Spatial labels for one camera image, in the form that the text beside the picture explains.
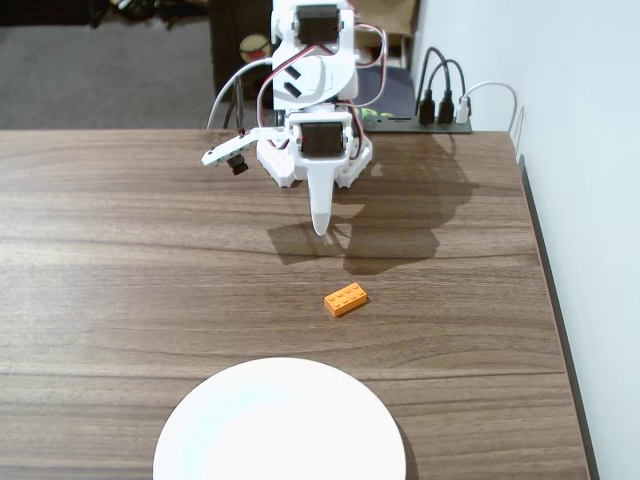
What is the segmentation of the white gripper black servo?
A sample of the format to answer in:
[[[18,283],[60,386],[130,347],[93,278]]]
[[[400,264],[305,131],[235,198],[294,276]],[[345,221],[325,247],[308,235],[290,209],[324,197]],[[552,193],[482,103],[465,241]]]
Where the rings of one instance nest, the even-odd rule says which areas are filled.
[[[287,153],[295,179],[307,182],[311,220],[318,236],[328,230],[336,174],[353,147],[351,124],[349,112],[294,112],[287,118]]]

